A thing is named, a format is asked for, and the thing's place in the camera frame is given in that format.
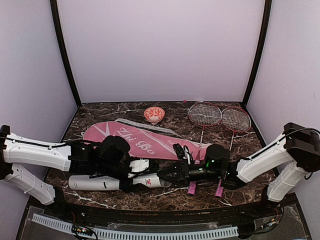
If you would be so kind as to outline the white shuttlecock tube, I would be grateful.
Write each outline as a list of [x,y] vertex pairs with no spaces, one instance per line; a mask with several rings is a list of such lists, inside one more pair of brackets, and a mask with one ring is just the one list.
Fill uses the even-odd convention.
[[68,185],[75,191],[118,191],[134,192],[146,188],[168,188],[172,184],[160,179],[156,173],[143,174],[138,177],[119,180],[109,176],[93,177],[89,175],[73,175]]

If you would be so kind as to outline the pink racket bag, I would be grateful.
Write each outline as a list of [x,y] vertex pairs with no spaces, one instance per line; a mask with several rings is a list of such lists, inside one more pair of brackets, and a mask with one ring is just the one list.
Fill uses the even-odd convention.
[[83,135],[83,139],[102,142],[108,136],[119,136],[130,145],[129,154],[143,159],[161,159],[177,161],[178,157],[173,145],[187,146],[195,158],[200,150],[200,160],[205,159],[209,143],[200,145],[198,142],[166,136],[146,129],[129,126],[116,121],[99,122],[91,125]]

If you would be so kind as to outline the red badminton racket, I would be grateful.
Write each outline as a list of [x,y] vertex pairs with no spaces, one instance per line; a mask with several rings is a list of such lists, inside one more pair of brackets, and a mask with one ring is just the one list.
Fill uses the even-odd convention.
[[188,111],[188,117],[192,123],[202,127],[198,152],[195,158],[195,164],[199,164],[205,128],[219,124],[222,119],[222,112],[215,104],[202,101],[196,102],[191,106]]
[[[232,149],[235,133],[244,133],[248,131],[252,125],[249,115],[243,109],[235,106],[227,107],[221,112],[219,123],[232,131],[229,152]],[[222,160],[220,178],[214,195],[216,199],[221,199],[223,196],[224,187],[222,186],[222,182],[227,176],[228,164],[229,160]]]

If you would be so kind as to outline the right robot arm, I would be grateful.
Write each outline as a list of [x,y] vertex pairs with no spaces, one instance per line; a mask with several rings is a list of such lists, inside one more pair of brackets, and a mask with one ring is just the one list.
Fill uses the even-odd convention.
[[255,213],[266,217],[285,195],[308,174],[320,169],[320,132],[289,122],[273,142],[237,162],[229,162],[230,151],[218,144],[206,148],[204,163],[188,162],[187,147],[174,144],[178,162],[160,170],[157,176],[175,185],[211,181],[226,190],[237,190],[269,170],[285,164],[279,176],[266,187],[266,198],[255,205]]

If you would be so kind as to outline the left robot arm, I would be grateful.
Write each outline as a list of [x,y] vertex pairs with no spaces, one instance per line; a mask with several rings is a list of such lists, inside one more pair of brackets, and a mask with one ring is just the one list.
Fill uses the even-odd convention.
[[50,206],[60,218],[67,218],[70,206],[59,187],[43,182],[23,164],[43,166],[70,173],[74,191],[130,191],[134,180],[148,171],[149,162],[131,157],[129,143],[108,135],[102,141],[76,140],[65,143],[23,138],[8,125],[0,129],[0,178]]

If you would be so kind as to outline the red white patterned bowl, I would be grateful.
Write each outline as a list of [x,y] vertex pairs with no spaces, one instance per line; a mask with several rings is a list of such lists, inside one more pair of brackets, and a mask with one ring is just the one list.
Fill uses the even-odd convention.
[[150,123],[159,123],[165,117],[165,111],[158,106],[147,108],[144,113],[144,118]]

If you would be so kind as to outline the left black frame post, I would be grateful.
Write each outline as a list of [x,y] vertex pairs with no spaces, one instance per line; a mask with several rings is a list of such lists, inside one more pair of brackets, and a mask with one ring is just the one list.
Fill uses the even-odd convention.
[[65,74],[67,77],[67,81],[68,81],[74,102],[77,108],[79,108],[82,105],[82,101],[76,86],[76,81],[72,73],[72,68],[71,68],[71,64],[70,64],[68,53],[67,53],[67,48],[64,40],[64,34],[63,34],[63,29],[62,29],[60,14],[59,14],[58,1],[50,0],[49,3],[51,8],[51,15],[53,20],[55,35],[56,35],[63,67],[65,70]]

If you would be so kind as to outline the black frame post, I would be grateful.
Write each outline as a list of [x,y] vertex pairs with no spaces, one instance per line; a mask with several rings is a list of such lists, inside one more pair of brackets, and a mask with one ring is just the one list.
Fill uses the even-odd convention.
[[72,73],[72,68],[71,68],[71,64],[70,64],[68,53],[67,53],[67,48],[64,40],[64,34],[63,34],[63,29],[62,29],[60,14],[59,14],[58,1],[50,0],[49,3],[51,8],[51,15],[53,20],[55,35],[56,35],[63,67],[65,70],[65,74],[67,77],[67,81],[68,81],[74,102],[77,108],[79,108],[82,105],[82,101],[76,86],[76,81]]
[[247,105],[249,103],[253,87],[255,84],[255,80],[258,74],[258,69],[260,66],[261,58],[263,55],[263,50],[264,50],[264,45],[267,37],[267,32],[268,32],[268,26],[269,26],[269,20],[270,20],[270,15],[271,15],[271,9],[272,9],[272,0],[265,0],[264,1],[264,9],[263,9],[263,16],[262,16],[262,21],[261,21],[261,27],[260,27],[260,32],[259,32],[259,37],[258,37],[258,42],[257,42],[257,47],[254,55],[254,60],[251,68],[251,72],[249,75],[248,83],[246,86],[246,90],[241,102],[241,107],[243,109],[247,108]]

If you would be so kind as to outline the right black frame post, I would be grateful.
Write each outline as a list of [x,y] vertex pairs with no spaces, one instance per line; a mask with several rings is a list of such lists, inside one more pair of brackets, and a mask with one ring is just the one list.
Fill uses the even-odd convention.
[[272,9],[272,0],[265,0],[264,1],[264,9],[263,9],[263,16],[262,16],[262,21],[261,21],[261,27],[260,27],[260,32],[259,32],[259,37],[258,37],[258,42],[257,42],[257,47],[254,55],[254,60],[251,68],[251,72],[249,75],[248,83],[246,86],[246,90],[241,102],[241,107],[243,109],[247,108],[247,105],[249,103],[253,87],[255,84],[255,80],[258,74],[258,69],[260,66],[261,58],[263,55],[263,50],[264,50],[264,45],[267,37],[267,32],[268,32],[268,26],[269,26],[269,20],[270,20],[270,15],[271,15],[271,9]]

